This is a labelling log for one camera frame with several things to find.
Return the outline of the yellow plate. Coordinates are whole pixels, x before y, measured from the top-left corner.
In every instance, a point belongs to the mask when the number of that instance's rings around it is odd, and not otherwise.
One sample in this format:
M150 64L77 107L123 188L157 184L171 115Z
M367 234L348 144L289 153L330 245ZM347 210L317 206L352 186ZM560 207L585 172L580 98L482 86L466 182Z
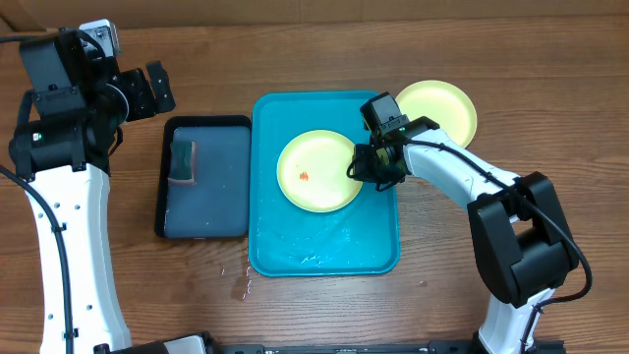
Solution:
M277 182L295 206L331 212L348 205L363 183L347 176L354 144L329 130L313 130L294 138L279 155Z
M404 88L395 100L410 120L428 117L463 148L475 136L477 110L470 97L450 83L437 80L416 82Z

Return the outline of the green orange sponge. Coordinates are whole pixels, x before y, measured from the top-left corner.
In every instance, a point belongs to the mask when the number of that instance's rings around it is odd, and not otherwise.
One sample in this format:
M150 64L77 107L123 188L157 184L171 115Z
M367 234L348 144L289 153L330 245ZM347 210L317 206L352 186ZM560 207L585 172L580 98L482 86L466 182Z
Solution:
M196 150L195 142L173 142L171 144L171 161L168 174L170 183L196 183Z

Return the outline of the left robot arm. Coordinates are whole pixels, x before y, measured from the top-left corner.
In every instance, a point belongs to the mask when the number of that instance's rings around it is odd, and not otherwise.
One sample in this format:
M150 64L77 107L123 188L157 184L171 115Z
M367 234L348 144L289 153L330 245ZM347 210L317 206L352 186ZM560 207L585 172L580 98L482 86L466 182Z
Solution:
M25 92L8 178L29 198L44 296L43 353L164 353L134 345L116 292L108 237L109 157L128 120L173 110L158 61L121 72L114 58L49 65Z

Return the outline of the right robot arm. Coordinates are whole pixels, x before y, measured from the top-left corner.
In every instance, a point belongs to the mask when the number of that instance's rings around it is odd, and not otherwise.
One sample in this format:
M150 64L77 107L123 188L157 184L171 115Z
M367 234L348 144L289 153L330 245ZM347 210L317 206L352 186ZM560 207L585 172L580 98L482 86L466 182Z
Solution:
M426 117L364 121L348 177L387 190L412 175L428 181L469 218L478 272L490 292L473 351L539 353L533 339L543 307L580 262L551 182L501 170L456 144Z

